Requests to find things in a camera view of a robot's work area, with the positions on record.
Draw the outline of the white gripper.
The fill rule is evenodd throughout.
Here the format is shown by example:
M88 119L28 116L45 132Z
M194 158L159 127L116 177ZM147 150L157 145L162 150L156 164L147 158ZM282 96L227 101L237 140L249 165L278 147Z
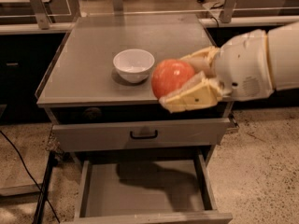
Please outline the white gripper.
M159 99L170 113L209 108L222 96L226 101L244 102L268 98L274 91L263 30L235 36L221 49L209 46L180 59L197 74Z

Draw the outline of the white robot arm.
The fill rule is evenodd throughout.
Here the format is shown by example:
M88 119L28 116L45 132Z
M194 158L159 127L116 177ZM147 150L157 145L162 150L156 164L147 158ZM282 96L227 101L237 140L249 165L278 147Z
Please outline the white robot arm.
M182 60L195 75L159 99L171 113L204 109L220 101L249 101L299 88L299 23L237 35Z

